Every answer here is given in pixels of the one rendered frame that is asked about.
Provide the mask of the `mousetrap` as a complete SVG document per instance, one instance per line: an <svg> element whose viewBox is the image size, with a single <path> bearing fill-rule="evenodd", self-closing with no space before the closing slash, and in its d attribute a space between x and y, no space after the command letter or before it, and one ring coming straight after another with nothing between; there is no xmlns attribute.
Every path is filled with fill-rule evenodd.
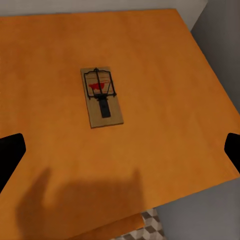
<svg viewBox="0 0 240 240"><path fill-rule="evenodd" d="M123 125L110 67L81 68L80 72L91 129Z"/></svg>

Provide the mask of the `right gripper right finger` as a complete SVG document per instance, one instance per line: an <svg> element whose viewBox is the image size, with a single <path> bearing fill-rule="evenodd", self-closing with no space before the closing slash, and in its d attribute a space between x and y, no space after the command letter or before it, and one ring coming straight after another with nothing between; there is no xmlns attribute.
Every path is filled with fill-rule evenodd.
<svg viewBox="0 0 240 240"><path fill-rule="evenodd" d="M240 135L229 133L225 142L224 152L240 173Z"/></svg>

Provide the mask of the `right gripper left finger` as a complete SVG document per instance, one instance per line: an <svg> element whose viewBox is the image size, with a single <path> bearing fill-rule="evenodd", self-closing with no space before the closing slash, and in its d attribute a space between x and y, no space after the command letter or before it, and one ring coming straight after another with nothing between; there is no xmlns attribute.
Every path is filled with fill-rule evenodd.
<svg viewBox="0 0 240 240"><path fill-rule="evenodd" d="M0 138L0 193L26 152L21 133Z"/></svg>

